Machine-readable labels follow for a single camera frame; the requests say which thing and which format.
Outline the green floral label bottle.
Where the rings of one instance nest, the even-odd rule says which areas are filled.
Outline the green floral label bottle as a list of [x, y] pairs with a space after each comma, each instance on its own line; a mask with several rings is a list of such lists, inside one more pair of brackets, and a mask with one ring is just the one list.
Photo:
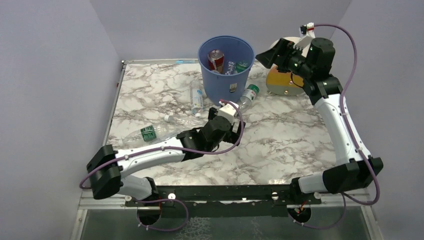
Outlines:
[[246, 70], [249, 66], [250, 66], [250, 63], [245, 60], [238, 61], [235, 64], [235, 69], [234, 69], [235, 73], [241, 73], [244, 70]]

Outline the clear bottle white green label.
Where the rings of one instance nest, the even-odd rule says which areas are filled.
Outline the clear bottle white green label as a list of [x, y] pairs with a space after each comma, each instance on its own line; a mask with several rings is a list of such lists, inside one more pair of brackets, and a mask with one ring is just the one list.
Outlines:
[[252, 105], [259, 92], [260, 89], [255, 84], [250, 84], [244, 90], [243, 94], [237, 101], [238, 109], [241, 113], [244, 113]]

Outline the upright-lying bottle blue white label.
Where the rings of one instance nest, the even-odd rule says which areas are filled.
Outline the upright-lying bottle blue white label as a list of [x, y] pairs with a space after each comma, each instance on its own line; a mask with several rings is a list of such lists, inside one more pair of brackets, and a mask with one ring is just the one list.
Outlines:
[[196, 118], [200, 118], [204, 110], [201, 82], [196, 79], [192, 80], [189, 87], [191, 111]]

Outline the gold red snack packet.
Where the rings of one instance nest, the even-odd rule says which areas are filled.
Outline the gold red snack packet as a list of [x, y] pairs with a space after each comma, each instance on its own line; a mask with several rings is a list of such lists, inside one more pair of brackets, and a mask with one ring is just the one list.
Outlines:
[[207, 55], [209, 69], [220, 74], [224, 71], [224, 53], [219, 49], [210, 51]]

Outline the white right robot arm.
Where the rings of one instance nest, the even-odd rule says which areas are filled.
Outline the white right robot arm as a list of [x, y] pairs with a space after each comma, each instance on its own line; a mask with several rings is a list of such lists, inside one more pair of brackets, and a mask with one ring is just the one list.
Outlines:
[[290, 186], [295, 195], [363, 189], [374, 182], [384, 166], [381, 158], [373, 157], [361, 142], [342, 96], [340, 81], [330, 74], [335, 53], [333, 42], [326, 38], [312, 39], [306, 56], [292, 41], [281, 38], [255, 57], [267, 69], [276, 66], [280, 73], [302, 78], [302, 89], [321, 115], [333, 144], [336, 166], [293, 179]]

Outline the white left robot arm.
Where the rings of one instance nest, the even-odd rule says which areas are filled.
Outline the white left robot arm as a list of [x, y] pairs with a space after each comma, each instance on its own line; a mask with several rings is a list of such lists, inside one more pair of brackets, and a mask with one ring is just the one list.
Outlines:
[[134, 153], [118, 157], [118, 151], [111, 144], [103, 145], [86, 165], [88, 175], [80, 187], [84, 188], [84, 182], [89, 181], [88, 189], [95, 200], [121, 194], [149, 201], [158, 193], [154, 180], [136, 177], [134, 173], [204, 155], [218, 155], [215, 149], [221, 142], [230, 143], [232, 150], [240, 144], [245, 126], [238, 112], [226, 114], [223, 108], [211, 108], [204, 126], [182, 131], [163, 142], [138, 148]]

